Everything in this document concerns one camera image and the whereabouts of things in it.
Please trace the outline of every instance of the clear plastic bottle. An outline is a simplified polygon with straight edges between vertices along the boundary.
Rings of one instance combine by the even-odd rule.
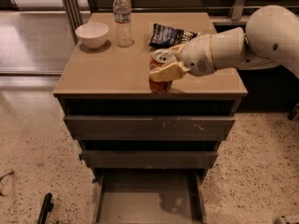
[[[131,38],[131,2],[129,0],[114,0],[113,13],[116,28],[117,44],[126,48],[133,44]]]

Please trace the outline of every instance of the plastic bottle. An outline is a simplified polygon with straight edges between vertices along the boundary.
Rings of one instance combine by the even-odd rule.
[[[126,48],[133,44],[131,38],[131,2],[129,0],[114,0],[113,13],[116,28],[117,44]]]

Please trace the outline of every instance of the closed drawer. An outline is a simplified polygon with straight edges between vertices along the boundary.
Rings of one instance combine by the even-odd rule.
[[[222,141],[231,131],[233,117],[65,116],[77,140]]]
[[[205,169],[217,156],[216,151],[82,151],[92,168]]]

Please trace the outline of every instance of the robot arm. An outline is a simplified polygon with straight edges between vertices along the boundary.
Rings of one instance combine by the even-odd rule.
[[[234,28],[203,35],[167,52],[172,55],[171,69],[166,63],[150,71],[153,81],[175,80],[186,73],[206,76],[229,67],[265,69],[281,64],[299,78],[299,20],[284,7],[262,7],[249,18],[246,34]]]

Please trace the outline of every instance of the bowl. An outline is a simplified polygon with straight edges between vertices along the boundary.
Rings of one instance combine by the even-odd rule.
[[[76,29],[81,43],[89,49],[100,49],[107,41],[109,28],[100,22],[89,22]]]

